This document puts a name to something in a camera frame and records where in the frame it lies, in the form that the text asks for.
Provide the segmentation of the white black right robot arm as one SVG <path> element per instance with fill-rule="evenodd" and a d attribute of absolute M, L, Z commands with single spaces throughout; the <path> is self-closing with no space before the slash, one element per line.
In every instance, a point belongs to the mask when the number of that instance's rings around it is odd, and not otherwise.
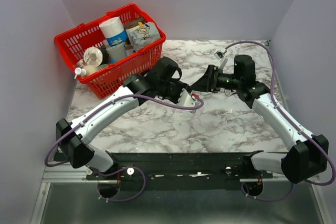
<path fill-rule="evenodd" d="M 283 174 L 297 184 L 327 169 L 329 142 L 323 135 L 314 135 L 271 97 L 269 88 L 256 81 L 255 62 L 249 55 L 234 58 L 232 74 L 209 65 L 204 75 L 191 85 L 191 90 L 216 93 L 220 89 L 236 91 L 240 100 L 267 122 L 283 141 L 286 153 L 256 151 L 246 156 L 242 173 L 249 178 L 261 170 Z"/>

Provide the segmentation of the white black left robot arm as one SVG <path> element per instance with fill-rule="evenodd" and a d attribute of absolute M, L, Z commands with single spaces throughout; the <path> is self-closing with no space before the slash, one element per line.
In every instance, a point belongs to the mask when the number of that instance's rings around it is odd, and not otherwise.
<path fill-rule="evenodd" d="M 68 122 L 56 123 L 57 146 L 73 168 L 89 166 L 98 170 L 104 179 L 116 175 L 116 166 L 106 151 L 91 145 L 92 140 L 113 121 L 125 113 L 155 99 L 169 100 L 169 106 L 192 109 L 196 102 L 188 84 L 174 78 L 181 74 L 178 64 L 168 57 L 160 58 L 152 69 L 129 76 L 110 97 L 86 114 Z"/>

